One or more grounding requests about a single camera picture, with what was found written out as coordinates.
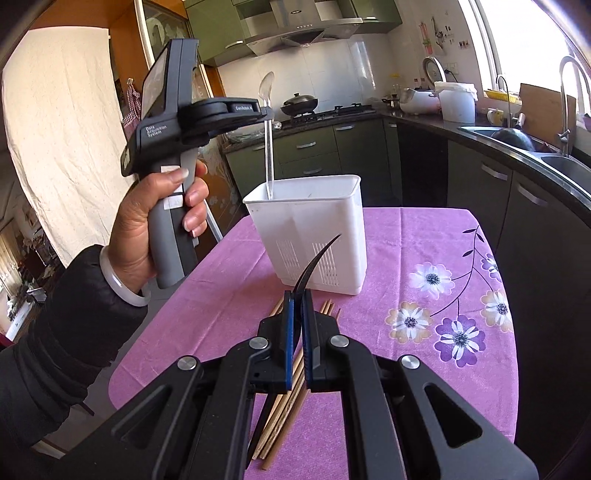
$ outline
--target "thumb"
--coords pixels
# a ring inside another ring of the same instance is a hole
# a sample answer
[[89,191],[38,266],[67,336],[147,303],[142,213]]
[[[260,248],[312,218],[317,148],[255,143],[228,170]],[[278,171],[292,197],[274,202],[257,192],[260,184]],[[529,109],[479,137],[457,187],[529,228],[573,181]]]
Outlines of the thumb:
[[124,198],[121,213],[129,220],[145,220],[156,203],[171,195],[188,176],[186,168],[177,168],[168,173],[151,173]]

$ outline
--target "finger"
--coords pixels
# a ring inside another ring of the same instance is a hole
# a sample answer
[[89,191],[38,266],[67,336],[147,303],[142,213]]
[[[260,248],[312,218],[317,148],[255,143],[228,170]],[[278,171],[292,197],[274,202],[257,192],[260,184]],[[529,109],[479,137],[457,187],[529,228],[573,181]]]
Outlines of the finger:
[[203,177],[204,175],[207,175],[207,165],[205,165],[205,163],[201,160],[197,160],[195,165],[195,176]]
[[207,230],[207,222],[203,222],[201,225],[199,225],[197,228],[194,228],[191,231],[191,235],[193,236],[193,238],[197,238],[199,235],[201,235],[205,230]]
[[183,219],[183,227],[187,232],[191,232],[197,228],[207,217],[207,209],[205,203],[201,202],[199,205],[191,208]]
[[208,195],[209,188],[207,187],[205,180],[195,178],[195,181],[187,189],[187,193],[185,194],[185,202],[187,202],[187,205],[190,207],[194,207],[195,205],[203,203]]
[[156,203],[171,195],[189,176],[186,168],[168,173],[151,173],[129,192],[121,203],[123,215],[133,220],[144,220]]

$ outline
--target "flower print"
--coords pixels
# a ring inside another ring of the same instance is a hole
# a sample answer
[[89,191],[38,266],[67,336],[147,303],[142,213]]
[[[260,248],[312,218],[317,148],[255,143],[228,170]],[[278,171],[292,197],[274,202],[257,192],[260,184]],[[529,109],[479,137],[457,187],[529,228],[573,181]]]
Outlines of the flower print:
[[482,269],[488,272],[490,278],[494,278],[496,281],[503,283],[501,280],[501,274],[499,273],[499,267],[496,266],[496,260],[492,254],[486,254],[486,257],[482,258],[480,261],[482,262]]
[[452,272],[446,270],[445,265],[416,265],[416,272],[410,274],[410,286],[419,288],[423,296],[431,296],[435,300],[441,293],[449,295],[456,284],[452,281]]
[[428,310],[422,309],[417,303],[404,301],[398,310],[389,311],[386,323],[392,326],[390,337],[398,339],[400,343],[406,343],[409,340],[421,343],[423,339],[431,336],[427,327],[433,323],[433,320]]
[[441,352],[439,358],[443,362],[454,359],[460,368],[476,365],[476,354],[486,349],[485,333],[476,328],[476,320],[465,315],[458,316],[457,320],[444,318],[435,331],[440,335],[435,350]]
[[489,327],[498,325],[503,333],[513,332],[513,318],[504,291],[488,290],[480,301],[485,306],[480,314],[486,319]]

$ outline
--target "wooden cutting board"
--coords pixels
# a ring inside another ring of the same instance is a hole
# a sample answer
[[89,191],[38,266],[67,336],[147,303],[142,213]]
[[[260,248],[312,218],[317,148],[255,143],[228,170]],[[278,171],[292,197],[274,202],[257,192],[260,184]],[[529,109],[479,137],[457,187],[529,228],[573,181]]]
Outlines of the wooden cutting board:
[[[525,114],[523,131],[532,137],[539,138],[550,145],[560,148],[562,145],[558,134],[563,132],[560,92],[522,83],[519,96],[523,104],[521,113]],[[570,152],[574,145],[574,132],[577,125],[577,102],[570,95],[566,97],[569,113],[569,128],[572,132],[569,141]]]

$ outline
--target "beige curtain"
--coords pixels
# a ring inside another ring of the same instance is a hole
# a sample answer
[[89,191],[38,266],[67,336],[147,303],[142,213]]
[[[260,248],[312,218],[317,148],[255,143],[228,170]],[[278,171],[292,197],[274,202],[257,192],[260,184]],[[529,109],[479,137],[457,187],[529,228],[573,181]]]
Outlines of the beige curtain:
[[22,279],[18,273],[20,259],[14,222],[10,222],[0,232],[0,280],[10,297],[15,297],[22,285]]
[[2,72],[2,104],[18,179],[62,263],[106,245],[132,183],[109,31],[29,30]]

